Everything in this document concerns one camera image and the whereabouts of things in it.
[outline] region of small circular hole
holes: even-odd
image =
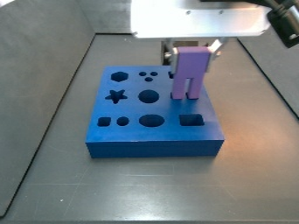
[[[147,77],[147,78],[144,78],[144,80],[145,80],[145,81],[152,81],[152,80],[153,80],[153,78]]]
[[[119,126],[127,126],[127,125],[128,125],[128,118],[124,117],[124,116],[119,117],[119,118],[116,119],[116,124],[117,124]]]
[[[159,100],[159,94],[153,90],[144,90],[137,96],[140,102],[153,103]]]
[[[145,76],[145,72],[139,73],[140,76]]]

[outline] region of oval hole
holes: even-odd
[[[148,128],[155,128],[164,124],[164,118],[159,115],[143,115],[139,123]]]

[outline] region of purple block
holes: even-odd
[[[177,47],[177,52],[177,67],[172,79],[172,98],[175,100],[184,98],[185,81],[189,80],[188,99],[199,99],[211,51],[205,46],[183,46]]]

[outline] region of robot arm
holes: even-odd
[[[225,0],[201,0],[201,2],[227,2]],[[267,13],[267,19],[275,28],[275,32],[285,47],[299,43],[299,1],[297,0],[248,0],[251,4],[263,5],[272,10]]]

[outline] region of shape sorter block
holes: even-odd
[[[173,100],[169,71],[105,68],[87,134],[92,158],[217,155],[224,136],[205,88],[199,100]]]

